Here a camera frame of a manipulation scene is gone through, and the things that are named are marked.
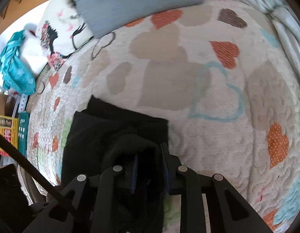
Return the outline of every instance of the orange polka-dot heart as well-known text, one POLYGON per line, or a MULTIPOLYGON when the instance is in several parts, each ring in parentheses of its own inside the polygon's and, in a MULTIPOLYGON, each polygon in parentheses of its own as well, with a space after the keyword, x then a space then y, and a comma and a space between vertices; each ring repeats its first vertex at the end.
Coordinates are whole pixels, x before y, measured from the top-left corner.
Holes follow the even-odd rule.
POLYGON ((238 46, 231 42, 210 41, 214 52, 225 68, 232 69, 236 66, 235 58, 239 55, 238 46))
POLYGON ((281 133, 279 123, 273 123, 267 134, 268 154, 270 158, 270 168, 284 161, 288 155, 289 140, 281 133))
POLYGON ((263 216, 264 222, 270 227, 272 231, 275 231, 275 229, 278 228, 281 223, 278 223, 276 225, 273 224, 274 216, 276 215, 278 209, 273 210, 272 212, 268 213, 267 215, 263 216))
POLYGON ((169 10, 156 13, 151 17, 151 22, 156 30, 178 20, 182 16, 182 10, 169 10))

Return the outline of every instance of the blue heart outline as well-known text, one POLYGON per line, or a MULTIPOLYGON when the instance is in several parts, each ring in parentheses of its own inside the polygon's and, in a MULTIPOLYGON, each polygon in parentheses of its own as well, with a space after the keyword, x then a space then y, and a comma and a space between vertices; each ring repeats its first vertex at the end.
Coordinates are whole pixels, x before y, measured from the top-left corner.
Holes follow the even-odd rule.
POLYGON ((222 123, 229 123, 229 122, 233 122, 235 120, 237 120, 238 118, 240 118, 244 112, 244 98, 243 98, 243 94, 242 94, 242 90, 238 87, 236 87, 233 84, 230 83, 226 83, 226 86, 230 89, 233 89, 237 94, 238 94, 238 108, 236 109, 235 113, 233 113, 232 115, 225 117, 225 118, 221 118, 221 117, 214 117, 214 116, 209 116, 209 115, 205 115, 202 113, 196 113, 195 109, 197 106, 197 103, 199 102, 199 98, 198 98, 198 90, 197 90, 197 86, 200 84, 200 80, 201 80, 201 75, 205 72, 208 71, 210 68, 218 68, 220 70, 220 72, 225 76, 225 78, 227 78, 227 71, 224 69, 224 67, 215 61, 211 61, 208 62, 207 64, 205 64, 202 69, 199 72, 199 75, 197 76, 195 83, 194 83, 194 87, 193 87, 193 101, 191 104, 191 108, 190 108, 190 113, 189 113, 189 118, 202 118, 202 119, 206 119, 206 120, 213 120, 213 121, 219 121, 222 123))
POLYGON ((72 82, 72 89, 75 89, 75 87, 78 85, 78 82, 80 80, 81 76, 77 75, 72 82))
POLYGON ((260 31, 262 33, 262 35, 266 38, 266 40, 274 47, 274 48, 278 48, 279 47, 279 43, 276 39, 276 37, 270 33, 268 33, 266 30, 260 28, 260 31))

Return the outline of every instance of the white cloth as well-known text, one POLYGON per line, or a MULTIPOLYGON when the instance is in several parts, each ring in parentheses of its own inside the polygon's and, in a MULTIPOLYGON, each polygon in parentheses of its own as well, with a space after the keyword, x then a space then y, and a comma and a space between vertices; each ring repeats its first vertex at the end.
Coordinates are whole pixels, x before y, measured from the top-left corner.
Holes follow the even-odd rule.
POLYGON ((300 77, 300 25, 285 0, 241 0, 269 14, 287 57, 300 77))
MULTIPOLYGON (((12 37, 14 32, 21 31, 22 29, 28 29, 35 32, 38 23, 40 22, 45 8, 49 4, 49 1, 35 7, 20 17, 14 23, 12 23, 1 35, 0 35, 0 53, 5 47, 6 43, 12 37)), ((47 58, 42 55, 42 48, 40 46, 40 40, 26 31, 26 39, 21 46, 22 54, 20 59, 24 62, 28 68, 33 72, 36 78, 45 64, 47 58)), ((2 74, 0 73, 0 86, 3 84, 2 74)))

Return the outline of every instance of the white bedsheet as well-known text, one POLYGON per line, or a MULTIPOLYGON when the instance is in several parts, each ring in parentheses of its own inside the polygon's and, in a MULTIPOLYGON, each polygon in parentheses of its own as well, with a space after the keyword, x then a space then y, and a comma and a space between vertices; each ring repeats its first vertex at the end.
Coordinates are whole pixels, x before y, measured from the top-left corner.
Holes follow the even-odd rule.
POLYGON ((241 0, 270 16, 287 57, 300 78, 300 24, 285 0, 241 0))

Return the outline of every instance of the floral pattern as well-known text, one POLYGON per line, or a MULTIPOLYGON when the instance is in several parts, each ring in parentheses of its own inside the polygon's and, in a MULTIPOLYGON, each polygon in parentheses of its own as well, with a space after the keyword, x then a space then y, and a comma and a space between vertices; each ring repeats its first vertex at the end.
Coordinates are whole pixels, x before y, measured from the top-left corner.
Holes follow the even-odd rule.
POLYGON ((44 50, 48 49, 50 45, 48 27, 50 27, 50 22, 46 20, 41 29, 41 46, 44 50))
POLYGON ((63 58, 63 55, 57 51, 51 55, 48 54, 47 59, 48 59, 49 65, 51 67, 53 67, 55 69, 55 71, 58 71, 66 61, 66 59, 63 58))

